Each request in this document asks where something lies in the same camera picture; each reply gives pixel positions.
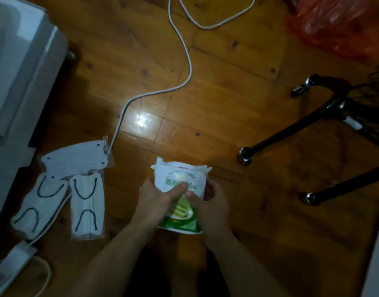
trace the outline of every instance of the plastic food packaging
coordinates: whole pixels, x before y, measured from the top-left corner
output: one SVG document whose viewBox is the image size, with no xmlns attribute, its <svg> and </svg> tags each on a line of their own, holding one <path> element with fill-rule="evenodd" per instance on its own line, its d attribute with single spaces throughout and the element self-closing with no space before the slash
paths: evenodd
<svg viewBox="0 0 379 297">
<path fill-rule="evenodd" d="M 305 42 L 356 60 L 379 60 L 379 0 L 291 0 L 289 24 Z"/>
<path fill-rule="evenodd" d="M 207 174 L 212 169 L 207 165 L 194 166 L 177 161 L 165 163 L 160 157 L 151 168 L 155 171 L 154 184 L 162 192 L 169 191 L 181 182 L 187 182 L 188 190 L 193 191 L 201 199 L 205 194 Z M 172 204 L 159 227 L 190 235 L 202 233 L 196 220 L 196 211 L 184 195 Z"/>
</svg>

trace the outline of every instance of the person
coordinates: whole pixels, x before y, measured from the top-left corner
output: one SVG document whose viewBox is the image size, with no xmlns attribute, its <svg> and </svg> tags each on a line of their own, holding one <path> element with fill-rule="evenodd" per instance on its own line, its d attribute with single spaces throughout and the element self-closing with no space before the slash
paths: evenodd
<svg viewBox="0 0 379 297">
<path fill-rule="evenodd" d="M 69 296 L 122 297 L 140 253 L 173 200 L 183 194 L 196 209 L 205 244 L 218 262 L 231 297 L 286 296 L 278 282 L 232 234 L 222 187 L 212 180 L 208 184 L 214 197 L 203 201 L 187 190 L 187 183 L 162 193 L 148 177 L 140 188 L 131 222 L 89 264 Z"/>
</svg>

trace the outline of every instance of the orange plastic bag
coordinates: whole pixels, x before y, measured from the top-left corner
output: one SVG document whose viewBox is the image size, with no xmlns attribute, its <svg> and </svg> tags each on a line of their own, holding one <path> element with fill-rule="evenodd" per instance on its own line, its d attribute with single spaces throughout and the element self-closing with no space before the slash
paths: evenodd
<svg viewBox="0 0 379 297">
<path fill-rule="evenodd" d="M 379 0 L 300 0 L 289 24 L 302 40 L 326 51 L 379 59 Z"/>
</svg>

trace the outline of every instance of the snack package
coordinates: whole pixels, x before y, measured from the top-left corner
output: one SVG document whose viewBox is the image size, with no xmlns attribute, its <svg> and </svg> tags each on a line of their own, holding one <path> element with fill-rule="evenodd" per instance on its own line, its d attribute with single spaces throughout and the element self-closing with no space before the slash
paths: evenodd
<svg viewBox="0 0 379 297">
<path fill-rule="evenodd" d="M 151 168 L 155 171 L 154 184 L 162 192 L 171 190 L 180 182 L 187 182 L 188 190 L 193 191 L 201 199 L 205 193 L 207 173 L 212 169 L 207 165 L 195 166 L 177 161 L 165 163 L 160 157 Z M 159 227 L 189 235 L 202 233 L 196 220 L 196 211 L 184 195 L 172 204 Z"/>
</svg>

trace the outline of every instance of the chair wheel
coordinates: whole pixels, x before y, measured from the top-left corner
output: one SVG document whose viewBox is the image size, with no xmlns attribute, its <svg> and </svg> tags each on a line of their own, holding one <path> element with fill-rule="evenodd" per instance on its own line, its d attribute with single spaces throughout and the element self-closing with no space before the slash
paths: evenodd
<svg viewBox="0 0 379 297">
<path fill-rule="evenodd" d="M 308 86 L 305 84 L 297 85 L 290 93 L 291 97 L 298 97 L 308 90 Z"/>
</svg>

